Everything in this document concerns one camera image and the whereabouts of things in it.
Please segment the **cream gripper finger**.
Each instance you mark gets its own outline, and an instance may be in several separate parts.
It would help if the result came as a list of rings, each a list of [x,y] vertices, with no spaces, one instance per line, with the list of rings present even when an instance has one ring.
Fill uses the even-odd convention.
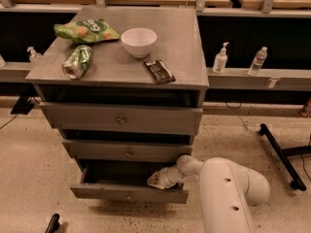
[[[165,187],[159,181],[147,181],[147,185],[158,189],[165,189]]]
[[[154,172],[150,177],[149,177],[149,181],[157,181],[160,177],[160,172]]]

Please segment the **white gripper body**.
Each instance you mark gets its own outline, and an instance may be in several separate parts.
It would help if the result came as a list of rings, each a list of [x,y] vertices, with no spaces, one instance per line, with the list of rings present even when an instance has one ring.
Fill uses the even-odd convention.
[[[173,187],[182,177],[182,173],[176,167],[166,167],[158,172],[157,185],[160,189]]]

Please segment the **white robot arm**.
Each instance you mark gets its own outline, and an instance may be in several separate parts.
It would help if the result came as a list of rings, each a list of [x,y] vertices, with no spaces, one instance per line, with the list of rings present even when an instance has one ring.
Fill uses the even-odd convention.
[[[267,179],[231,160],[213,157],[199,161],[180,156],[176,164],[154,172],[147,184],[166,189],[198,178],[204,233],[256,233],[250,207],[266,203]]]

